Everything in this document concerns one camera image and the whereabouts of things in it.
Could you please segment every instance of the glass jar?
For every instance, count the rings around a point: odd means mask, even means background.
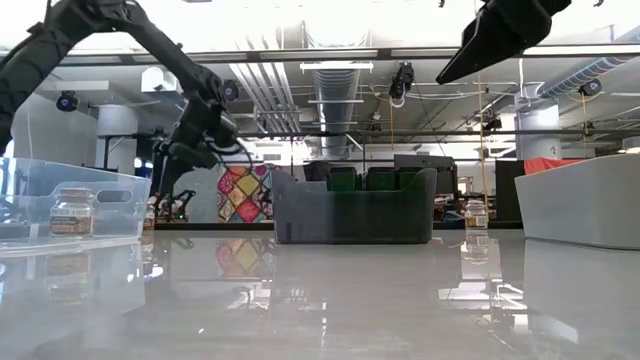
[[[51,208],[51,236],[81,239],[93,235],[94,200],[89,189],[61,189]]]
[[[486,230],[489,227],[489,216],[484,202],[469,200],[465,208],[464,220],[468,230]]]

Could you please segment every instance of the pillar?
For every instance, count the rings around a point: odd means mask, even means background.
[[[560,114],[555,101],[537,102],[533,107],[523,104],[517,109],[516,130],[552,130],[560,128]],[[519,160],[545,157],[562,159],[560,135],[517,135],[516,156]]]
[[[138,131],[138,114],[130,107],[123,105],[103,105],[98,114],[98,135],[133,134]],[[113,148],[118,139],[112,139],[109,147]],[[96,145],[96,167],[103,167],[105,140],[98,139]],[[118,169],[121,174],[134,175],[137,140],[122,140],[109,153],[108,168]]]

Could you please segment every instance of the colorful quilt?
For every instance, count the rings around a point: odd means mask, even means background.
[[[271,168],[230,166],[218,181],[218,220],[259,223],[273,218]]]

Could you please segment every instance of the green container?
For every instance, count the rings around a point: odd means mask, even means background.
[[[422,168],[418,167],[406,167],[398,169],[398,171],[396,172],[396,182],[398,184],[398,190],[404,189],[409,186],[409,184],[413,181],[413,178],[416,177],[416,174],[418,174],[420,170],[422,170]]]
[[[331,168],[329,173],[328,189],[330,191],[355,191],[356,169],[353,167]]]
[[[372,167],[365,180],[367,191],[391,191],[396,189],[396,173],[393,168]]]

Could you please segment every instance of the gray plastic bin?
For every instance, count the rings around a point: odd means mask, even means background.
[[[437,172],[421,170],[397,191],[327,191],[272,172],[281,244],[423,244],[431,240]]]

